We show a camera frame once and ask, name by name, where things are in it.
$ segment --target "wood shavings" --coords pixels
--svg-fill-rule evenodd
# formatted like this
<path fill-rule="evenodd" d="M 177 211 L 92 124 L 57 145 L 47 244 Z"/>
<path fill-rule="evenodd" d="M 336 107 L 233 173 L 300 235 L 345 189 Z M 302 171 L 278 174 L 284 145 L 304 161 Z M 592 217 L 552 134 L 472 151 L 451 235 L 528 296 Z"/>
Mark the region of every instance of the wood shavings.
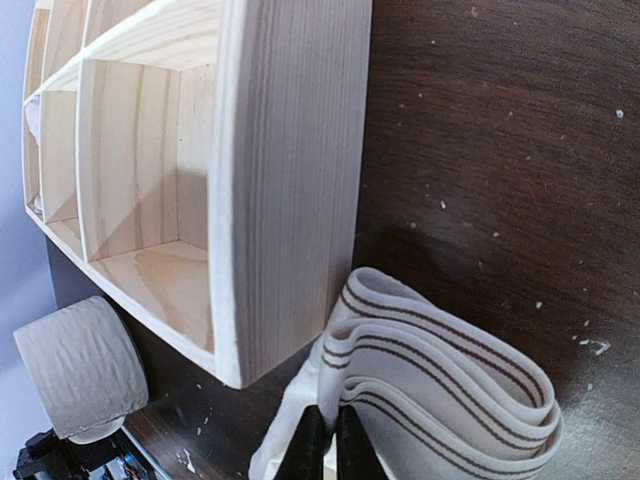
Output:
<path fill-rule="evenodd" d="M 602 355 L 604 352 L 606 352 L 607 350 L 609 350 L 611 348 L 611 344 L 607 341 L 604 342 L 599 342 L 596 340 L 591 340 L 590 343 L 598 345 L 598 350 L 596 350 L 594 353 L 594 355 L 596 357 L 599 357 L 600 355 Z"/>
<path fill-rule="evenodd" d="M 191 473 L 196 473 L 196 469 L 193 466 L 193 462 L 191 462 L 191 455 L 189 455 L 189 452 L 187 452 L 186 449 L 184 449 L 184 453 L 187 456 L 187 470 L 189 470 Z"/>

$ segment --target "wooden shelf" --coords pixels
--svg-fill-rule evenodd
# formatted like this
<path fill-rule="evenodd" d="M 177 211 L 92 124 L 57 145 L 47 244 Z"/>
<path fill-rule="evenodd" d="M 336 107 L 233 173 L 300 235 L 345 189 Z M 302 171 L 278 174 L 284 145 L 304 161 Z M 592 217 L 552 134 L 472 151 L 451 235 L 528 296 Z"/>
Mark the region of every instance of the wooden shelf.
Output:
<path fill-rule="evenodd" d="M 92 266 L 120 290 L 130 292 L 146 311 L 213 353 L 205 250 L 176 241 L 109 257 Z"/>
<path fill-rule="evenodd" d="M 82 48 L 89 0 L 53 0 L 42 78 L 56 73 Z"/>
<path fill-rule="evenodd" d="M 312 341 L 350 269 L 371 0 L 356 3 L 53 0 L 34 14 L 27 213 L 232 387 Z"/>

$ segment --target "shelf compartment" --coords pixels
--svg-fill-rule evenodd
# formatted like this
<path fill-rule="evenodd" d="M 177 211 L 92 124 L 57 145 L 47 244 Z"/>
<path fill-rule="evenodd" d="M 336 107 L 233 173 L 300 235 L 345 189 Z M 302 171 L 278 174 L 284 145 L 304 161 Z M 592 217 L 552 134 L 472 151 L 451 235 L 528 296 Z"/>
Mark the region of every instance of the shelf compartment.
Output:
<path fill-rule="evenodd" d="M 113 285 L 197 347 L 213 353 L 207 252 L 175 241 L 91 264 Z"/>
<path fill-rule="evenodd" d="M 90 58 L 187 70 L 212 62 L 222 0 L 155 0 L 89 48 Z"/>
<path fill-rule="evenodd" d="M 31 22 L 31 37 L 29 39 L 29 53 L 25 72 L 24 98 L 35 92 L 42 83 L 42 65 L 44 60 L 44 47 L 47 41 L 49 29 L 50 11 L 36 8 L 33 11 Z"/>
<path fill-rule="evenodd" d="M 129 18 L 153 0 L 90 0 L 83 44 L 89 45 L 103 33 Z"/>
<path fill-rule="evenodd" d="M 75 92 L 42 92 L 40 194 L 45 223 L 78 218 Z"/>
<path fill-rule="evenodd" d="M 77 126 L 84 260 L 209 353 L 214 87 L 212 65 L 179 72 L 87 60 Z"/>
<path fill-rule="evenodd" d="M 42 78 L 56 73 L 82 48 L 89 0 L 54 0 L 44 54 Z"/>

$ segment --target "white cloth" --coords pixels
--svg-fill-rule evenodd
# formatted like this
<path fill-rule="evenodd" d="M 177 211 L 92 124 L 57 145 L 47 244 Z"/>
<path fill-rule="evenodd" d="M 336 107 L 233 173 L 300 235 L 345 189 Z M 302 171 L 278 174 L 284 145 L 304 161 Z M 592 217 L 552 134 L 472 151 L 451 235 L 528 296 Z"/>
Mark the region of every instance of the white cloth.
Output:
<path fill-rule="evenodd" d="M 303 409 L 331 427 L 354 405 L 400 480 L 524 480 L 556 453 L 563 421 L 529 358 L 377 270 L 354 271 L 325 333 L 251 460 L 271 480 Z M 335 469 L 335 451 L 325 458 Z"/>

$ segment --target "wood grain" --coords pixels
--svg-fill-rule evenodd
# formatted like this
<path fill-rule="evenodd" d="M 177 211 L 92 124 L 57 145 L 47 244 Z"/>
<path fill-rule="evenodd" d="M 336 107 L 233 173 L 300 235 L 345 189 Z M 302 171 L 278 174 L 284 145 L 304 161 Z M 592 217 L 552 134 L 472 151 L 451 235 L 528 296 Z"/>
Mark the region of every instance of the wood grain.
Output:
<path fill-rule="evenodd" d="M 83 45 L 130 17 L 153 0 L 89 0 Z"/>
<path fill-rule="evenodd" d="M 45 223 L 78 218 L 76 197 L 76 94 L 43 92 L 40 193 Z"/>
<path fill-rule="evenodd" d="M 110 296 L 124 310 L 126 310 L 136 320 L 145 325 L 154 334 L 162 339 L 166 344 L 171 345 L 180 355 L 184 356 L 193 364 L 203 368 L 210 375 L 215 375 L 215 357 L 213 349 L 208 349 L 208 345 L 213 343 L 213 330 L 208 324 L 202 324 L 197 328 L 203 336 L 192 340 L 184 334 L 178 333 L 176 328 L 169 325 L 166 312 L 176 308 L 177 315 L 185 315 L 184 329 L 194 328 L 190 325 L 190 321 L 196 317 L 200 319 L 200 312 L 207 310 L 206 295 L 200 295 L 201 289 L 207 289 L 205 277 L 202 275 L 202 265 L 206 265 L 206 252 L 199 250 L 191 245 L 182 242 L 174 242 L 158 247 L 151 247 L 150 256 L 143 255 L 142 258 L 136 260 L 136 255 L 140 252 L 124 254 L 121 257 L 113 257 L 112 259 L 99 262 L 87 263 L 84 261 L 81 243 L 79 225 L 74 220 L 65 220 L 52 224 L 45 224 L 38 215 L 30 208 L 26 208 L 27 215 L 36 223 L 36 225 L 47 235 L 53 244 L 64 253 L 64 255 L 82 272 L 95 286 L 101 289 L 105 294 Z M 166 257 L 165 263 L 157 263 L 158 256 Z M 187 271 L 177 271 L 176 263 L 184 263 L 187 265 Z M 113 281 L 108 278 L 109 273 L 104 269 L 102 262 L 106 262 L 107 268 L 113 271 Z M 159 278 L 147 277 L 140 274 L 141 271 L 149 271 L 151 275 L 159 274 Z M 172 278 L 171 272 L 176 273 L 176 277 Z M 128 291 L 116 286 L 113 282 L 126 282 L 132 289 L 132 295 L 139 295 L 134 298 Z M 180 288 L 184 287 L 183 297 L 189 298 L 190 303 L 181 305 L 180 303 L 172 306 L 171 298 L 164 298 L 162 295 L 166 293 L 166 289 L 172 282 L 176 282 Z M 197 301 L 194 302 L 190 297 L 192 292 L 197 295 Z"/>
<path fill-rule="evenodd" d="M 317 336 L 348 274 L 370 22 L 370 1 L 227 4 L 209 258 L 218 378 L 231 386 Z"/>
<path fill-rule="evenodd" d="M 213 65 L 180 75 L 178 120 L 178 236 L 206 250 L 207 173 L 211 164 L 216 71 Z"/>
<path fill-rule="evenodd" d="M 54 0 L 44 54 L 43 80 L 60 70 L 82 47 L 89 0 Z"/>
<path fill-rule="evenodd" d="M 42 83 L 42 63 L 44 59 L 44 47 L 49 28 L 50 11 L 35 9 L 31 22 L 31 36 L 29 38 L 29 50 L 25 69 L 24 98 L 36 91 Z"/>
<path fill-rule="evenodd" d="M 187 70 L 215 62 L 222 0 L 156 0 L 123 21 L 91 58 Z"/>
<path fill-rule="evenodd" d="M 206 251 L 178 241 L 100 260 L 93 267 L 178 334 L 213 353 Z"/>
<path fill-rule="evenodd" d="M 24 203 L 33 202 L 40 193 L 40 149 L 29 131 L 27 120 L 22 120 L 22 183 Z"/>
<path fill-rule="evenodd" d="M 178 239 L 179 87 L 170 70 L 83 64 L 78 200 L 88 261 Z"/>

